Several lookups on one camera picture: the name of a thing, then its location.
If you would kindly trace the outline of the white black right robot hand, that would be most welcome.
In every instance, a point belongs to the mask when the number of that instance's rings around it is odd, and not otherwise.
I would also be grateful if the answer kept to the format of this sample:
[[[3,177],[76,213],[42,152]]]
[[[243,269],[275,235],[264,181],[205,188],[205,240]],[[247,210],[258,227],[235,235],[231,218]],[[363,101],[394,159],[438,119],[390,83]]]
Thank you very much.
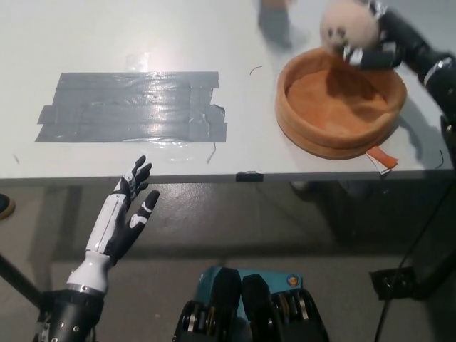
[[[341,1],[334,26],[333,52],[364,70],[393,69],[405,54],[397,11],[379,1]]]

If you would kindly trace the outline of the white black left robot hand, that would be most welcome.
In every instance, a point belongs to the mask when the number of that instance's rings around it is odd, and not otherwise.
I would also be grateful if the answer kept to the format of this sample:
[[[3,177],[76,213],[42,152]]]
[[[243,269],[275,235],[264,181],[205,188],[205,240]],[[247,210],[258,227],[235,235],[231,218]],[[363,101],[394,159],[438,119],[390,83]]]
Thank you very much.
[[[69,290],[101,297],[107,294],[109,270],[140,236],[159,199],[160,193],[151,191],[137,212],[126,218],[131,204],[147,188],[151,169],[146,157],[140,157],[106,197],[86,244],[85,259],[66,282]]]

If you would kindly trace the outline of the person's hand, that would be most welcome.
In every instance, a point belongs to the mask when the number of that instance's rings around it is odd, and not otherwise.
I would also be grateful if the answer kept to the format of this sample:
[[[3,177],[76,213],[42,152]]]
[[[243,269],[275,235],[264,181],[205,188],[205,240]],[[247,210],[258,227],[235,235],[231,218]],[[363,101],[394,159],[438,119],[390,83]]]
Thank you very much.
[[[291,42],[291,22],[289,7],[292,1],[260,0],[258,27],[264,40],[274,48],[289,50]]]

